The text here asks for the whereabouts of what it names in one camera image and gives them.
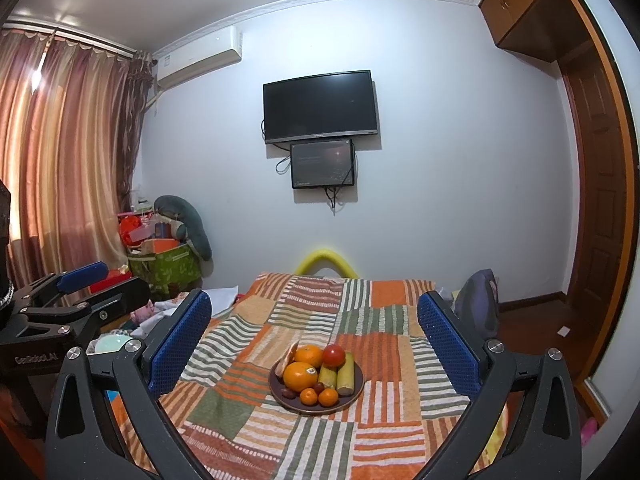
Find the white cloth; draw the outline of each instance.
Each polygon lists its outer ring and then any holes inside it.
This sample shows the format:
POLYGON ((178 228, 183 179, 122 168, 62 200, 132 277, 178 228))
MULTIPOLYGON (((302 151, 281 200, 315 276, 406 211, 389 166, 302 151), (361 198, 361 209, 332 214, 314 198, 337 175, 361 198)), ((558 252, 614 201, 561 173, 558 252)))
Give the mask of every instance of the white cloth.
MULTIPOLYGON (((206 295, 211 300, 211 317, 216 317, 218 314, 231 308, 238 296, 238 286, 232 286, 229 288, 208 288, 204 290, 206 295)), ((131 332, 132 337, 145 338, 149 335, 152 328, 155 327, 158 322, 164 318, 173 315, 178 309, 178 306, 184 301, 181 297, 183 293, 169 301, 156 301, 154 308, 160 310, 157 314, 153 314, 149 319, 140 323, 140 326, 131 332)))
POLYGON ((238 296, 238 286, 229 288, 207 288, 204 290, 211 300, 211 317, 216 317, 234 304, 238 296))

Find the metal screw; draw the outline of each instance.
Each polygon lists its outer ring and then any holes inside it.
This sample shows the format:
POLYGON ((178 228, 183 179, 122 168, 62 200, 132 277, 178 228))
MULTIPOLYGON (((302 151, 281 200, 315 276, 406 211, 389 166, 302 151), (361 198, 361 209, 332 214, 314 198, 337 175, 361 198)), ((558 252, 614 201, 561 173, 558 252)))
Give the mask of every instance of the metal screw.
POLYGON ((486 343, 486 347, 489 349, 489 352, 493 352, 494 354, 501 354, 504 352, 504 343, 497 339, 489 339, 486 343))
POLYGON ((562 359, 562 352, 557 348, 550 348, 548 354, 549 357, 551 357, 554 361, 559 361, 560 359, 562 359))
POLYGON ((66 353, 66 357, 68 359, 73 360, 76 357, 78 357, 81 353, 82 353, 82 349, 79 346, 74 346, 66 353))
POLYGON ((124 349, 127 352, 137 352, 138 350, 140 350, 141 346, 142 343, 140 342, 140 339, 130 339, 129 341, 124 343, 124 349))

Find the gray pillow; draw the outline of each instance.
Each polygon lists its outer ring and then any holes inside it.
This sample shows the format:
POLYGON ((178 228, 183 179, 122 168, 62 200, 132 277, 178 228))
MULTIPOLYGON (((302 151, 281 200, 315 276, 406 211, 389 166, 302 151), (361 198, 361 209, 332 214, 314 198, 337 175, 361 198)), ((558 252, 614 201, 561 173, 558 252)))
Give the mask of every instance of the gray pillow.
POLYGON ((187 227, 187 236, 198 257, 205 262, 211 259, 209 239, 194 206, 179 196, 162 195, 156 198, 154 209, 163 216, 182 222, 187 227))
POLYGON ((466 280, 453 312, 484 339, 498 334, 498 286, 491 269, 478 270, 466 280))

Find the small display screen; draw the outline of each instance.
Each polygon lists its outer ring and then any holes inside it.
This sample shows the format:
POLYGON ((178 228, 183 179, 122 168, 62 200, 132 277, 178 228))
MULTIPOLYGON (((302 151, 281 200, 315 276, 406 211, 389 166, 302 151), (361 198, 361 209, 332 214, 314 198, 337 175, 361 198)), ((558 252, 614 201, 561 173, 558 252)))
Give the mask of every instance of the small display screen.
POLYGON ((351 139, 298 142, 291 145, 291 185, 294 189, 353 184, 351 139))
POLYGON ((264 85, 266 143, 377 132, 369 70, 264 85))

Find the red date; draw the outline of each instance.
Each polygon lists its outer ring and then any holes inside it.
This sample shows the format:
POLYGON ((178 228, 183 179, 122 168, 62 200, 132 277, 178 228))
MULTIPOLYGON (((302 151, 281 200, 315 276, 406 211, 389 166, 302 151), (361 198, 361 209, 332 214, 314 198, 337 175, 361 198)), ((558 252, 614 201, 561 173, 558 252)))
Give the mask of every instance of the red date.
POLYGON ((288 388, 281 389, 280 393, 285 399, 295 399, 298 394, 293 390, 289 390, 288 388))

